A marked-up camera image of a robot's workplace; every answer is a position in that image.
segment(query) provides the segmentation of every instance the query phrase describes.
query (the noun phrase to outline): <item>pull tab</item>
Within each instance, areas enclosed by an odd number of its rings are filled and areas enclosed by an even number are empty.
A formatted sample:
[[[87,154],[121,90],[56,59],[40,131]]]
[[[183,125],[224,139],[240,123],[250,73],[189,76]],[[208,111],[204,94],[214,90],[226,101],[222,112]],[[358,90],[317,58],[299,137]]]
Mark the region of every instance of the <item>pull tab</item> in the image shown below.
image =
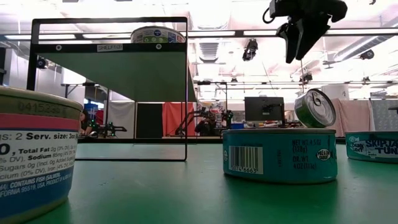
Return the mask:
[[[312,93],[312,100],[313,100],[313,104],[315,106],[320,106],[322,104],[321,100],[318,97],[318,93],[315,93],[315,92]]]

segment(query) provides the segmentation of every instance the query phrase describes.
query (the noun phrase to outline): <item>green table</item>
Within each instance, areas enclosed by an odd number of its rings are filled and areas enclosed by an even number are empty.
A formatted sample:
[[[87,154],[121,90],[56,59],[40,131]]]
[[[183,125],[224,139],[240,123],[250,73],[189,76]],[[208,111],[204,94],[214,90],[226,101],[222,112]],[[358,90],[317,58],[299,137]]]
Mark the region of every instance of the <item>green table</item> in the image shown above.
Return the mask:
[[[398,223],[398,165],[354,161],[337,147],[338,180],[321,185],[226,176],[217,144],[190,145],[186,163],[76,161],[69,201],[29,223]]]

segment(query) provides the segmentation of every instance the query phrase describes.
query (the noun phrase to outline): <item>shelf sign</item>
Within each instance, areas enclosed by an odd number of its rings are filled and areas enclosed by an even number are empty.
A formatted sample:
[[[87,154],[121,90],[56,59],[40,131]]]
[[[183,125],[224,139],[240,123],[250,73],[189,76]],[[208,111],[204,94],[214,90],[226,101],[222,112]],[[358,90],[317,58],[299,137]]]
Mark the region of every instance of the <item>shelf sign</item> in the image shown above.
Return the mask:
[[[123,50],[123,44],[100,44],[97,45],[97,52],[111,52]]]

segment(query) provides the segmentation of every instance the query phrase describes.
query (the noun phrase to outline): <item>computer monitor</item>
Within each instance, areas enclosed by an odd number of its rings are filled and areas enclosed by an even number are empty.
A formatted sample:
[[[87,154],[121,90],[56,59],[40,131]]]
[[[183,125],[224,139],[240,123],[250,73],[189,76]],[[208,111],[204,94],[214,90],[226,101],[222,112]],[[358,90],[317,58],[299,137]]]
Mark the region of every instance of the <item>computer monitor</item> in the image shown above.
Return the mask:
[[[245,97],[244,114],[246,121],[282,121],[285,124],[283,97]]]

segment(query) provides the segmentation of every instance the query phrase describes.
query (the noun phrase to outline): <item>tuna can on shelf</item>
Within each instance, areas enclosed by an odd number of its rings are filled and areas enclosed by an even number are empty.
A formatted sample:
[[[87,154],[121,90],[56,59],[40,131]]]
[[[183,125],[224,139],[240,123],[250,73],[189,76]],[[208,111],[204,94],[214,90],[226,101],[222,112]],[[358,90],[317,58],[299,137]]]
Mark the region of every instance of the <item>tuna can on shelf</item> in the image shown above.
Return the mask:
[[[0,223],[21,223],[66,201],[83,107],[2,86],[0,102]]]
[[[184,43],[185,37],[178,31],[160,26],[146,26],[131,33],[132,43]]]
[[[360,131],[346,133],[350,159],[398,163],[398,131]]]
[[[312,128],[224,131],[224,173],[285,184],[335,180],[335,133]]]
[[[295,100],[298,119],[308,128],[325,128],[336,121],[336,110],[323,92],[311,89]]]

